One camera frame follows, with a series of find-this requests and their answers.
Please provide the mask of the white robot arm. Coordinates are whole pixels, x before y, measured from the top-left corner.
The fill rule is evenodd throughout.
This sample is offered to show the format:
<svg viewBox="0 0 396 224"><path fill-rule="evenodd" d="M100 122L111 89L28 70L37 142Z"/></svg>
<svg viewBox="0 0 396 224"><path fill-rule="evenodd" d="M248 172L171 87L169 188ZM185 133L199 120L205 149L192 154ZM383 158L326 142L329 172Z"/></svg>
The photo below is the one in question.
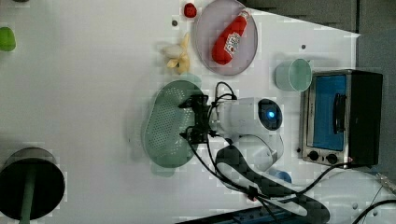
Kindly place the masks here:
<svg viewBox="0 0 396 224"><path fill-rule="evenodd" d="M326 224L329 209L306 193L313 188L285 186L267 173L283 155L279 133L283 121L279 105L270 99L236 98L225 93L212 103L194 94L179 106L193 111L193 124L181 136L190 147L221 137L228 145L210 152L212 172L226 187L245 193L264 208L273 205L309 224Z"/></svg>

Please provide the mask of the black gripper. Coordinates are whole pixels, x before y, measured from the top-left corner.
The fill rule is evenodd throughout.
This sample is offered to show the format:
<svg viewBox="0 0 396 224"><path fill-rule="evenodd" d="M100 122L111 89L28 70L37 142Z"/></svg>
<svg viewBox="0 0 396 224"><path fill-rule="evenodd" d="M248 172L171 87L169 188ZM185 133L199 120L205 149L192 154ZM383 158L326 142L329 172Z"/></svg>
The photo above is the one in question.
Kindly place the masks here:
<svg viewBox="0 0 396 224"><path fill-rule="evenodd" d="M189 144L206 144L208 142L208 136L215 134L209 125L210 106L207 104L207 101L207 95L194 94L178 106L179 108L191 108L193 112L193 124L188 126L183 133L179 134Z"/></svg>

